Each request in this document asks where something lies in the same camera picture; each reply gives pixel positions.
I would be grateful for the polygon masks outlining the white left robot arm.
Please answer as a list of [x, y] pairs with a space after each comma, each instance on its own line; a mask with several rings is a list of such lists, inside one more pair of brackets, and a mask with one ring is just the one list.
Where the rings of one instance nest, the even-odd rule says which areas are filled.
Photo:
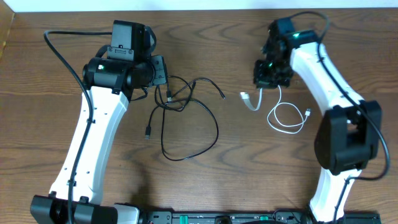
[[104, 175], [133, 90], [167, 83], [164, 58], [94, 57], [83, 78], [86, 90], [67, 157], [49, 194], [32, 199], [30, 213], [37, 223], [141, 223], [141, 212], [133, 205], [101, 204]]

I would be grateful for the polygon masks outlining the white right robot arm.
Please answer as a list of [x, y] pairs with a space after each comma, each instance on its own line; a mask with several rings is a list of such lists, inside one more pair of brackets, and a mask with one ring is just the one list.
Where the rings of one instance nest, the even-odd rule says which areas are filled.
[[368, 162], [385, 146], [382, 136], [382, 109], [376, 101], [366, 101], [342, 77], [329, 58], [322, 38], [314, 30], [270, 28], [263, 47], [264, 60], [255, 62], [254, 83], [260, 89], [289, 86], [297, 73], [313, 95], [322, 113], [314, 142], [321, 166], [320, 177], [307, 211], [295, 218], [298, 223], [380, 223], [376, 212], [345, 212], [348, 194], [363, 177]]

